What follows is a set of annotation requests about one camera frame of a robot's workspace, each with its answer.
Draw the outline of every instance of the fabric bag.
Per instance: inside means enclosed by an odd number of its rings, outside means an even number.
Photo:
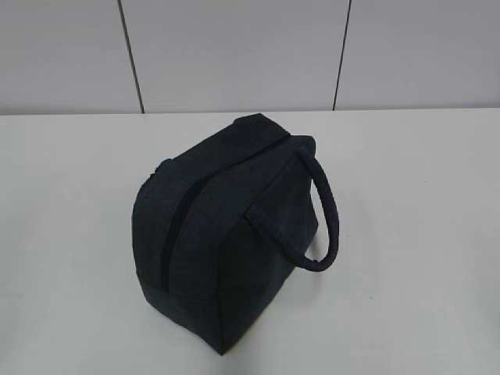
[[[320,272],[338,251],[338,213],[310,136],[262,114],[236,119],[175,159],[137,193],[132,245],[146,300],[221,355],[273,300],[297,266]],[[317,221],[330,244],[305,257]]]

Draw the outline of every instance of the zipper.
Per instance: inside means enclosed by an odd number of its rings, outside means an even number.
[[[212,173],[208,176],[203,177],[202,179],[196,181],[194,184],[192,184],[182,199],[180,200],[180,203],[178,207],[176,208],[175,213],[173,214],[172,218],[172,223],[170,224],[169,231],[166,235],[166,240],[165,240],[165,245],[163,246],[163,251],[160,259],[160,280],[161,280],[161,287],[164,291],[170,291],[170,264],[172,262],[172,255],[173,255],[173,250],[175,249],[177,239],[179,237],[180,229],[182,228],[182,224],[184,223],[186,217],[188,216],[188,213],[193,206],[193,204],[196,201],[196,198],[202,193],[203,188],[217,175],[218,173],[223,172],[224,170],[227,170],[233,166],[236,166],[242,162],[246,162],[250,159],[255,158],[258,155],[263,154],[264,152],[267,152],[271,150],[272,148],[276,148],[279,146],[281,143],[285,142],[291,135],[287,135],[278,141],[275,141],[271,143],[270,145],[266,146],[262,150],[258,151],[257,153],[250,155],[248,158],[243,159],[239,162],[236,162],[235,164],[232,164],[226,168],[222,168],[221,170],[216,171],[215,173]]]

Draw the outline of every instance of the white wall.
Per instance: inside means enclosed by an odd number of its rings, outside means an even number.
[[[123,0],[151,112],[331,109],[349,0]],[[500,106],[498,0],[352,0],[337,109]],[[2,0],[0,114],[138,113],[118,2]]]
[[[116,2],[0,1],[0,114],[137,112]]]
[[[353,0],[337,109],[500,106],[499,0]]]
[[[348,0],[123,0],[147,112],[331,109]]]

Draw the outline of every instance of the handbag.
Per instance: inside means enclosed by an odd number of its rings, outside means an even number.
[[[338,213],[310,136],[291,136],[258,113],[236,119],[142,184],[132,247],[146,300],[221,355],[273,300],[295,267],[320,272],[338,252]],[[316,185],[330,238],[305,251],[318,222]]]

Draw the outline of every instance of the bag handle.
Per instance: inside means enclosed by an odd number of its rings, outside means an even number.
[[[317,261],[307,258],[301,252],[295,251],[287,238],[274,225],[273,221],[256,205],[252,205],[248,209],[246,217],[250,220],[252,226],[278,243],[282,254],[290,263],[308,271],[321,272],[332,265],[338,253],[339,224],[337,206],[335,205],[327,176],[318,161],[303,147],[299,148],[297,153],[316,185],[321,205],[323,206],[323,213],[327,221],[328,237],[330,239],[328,253],[325,257]]]

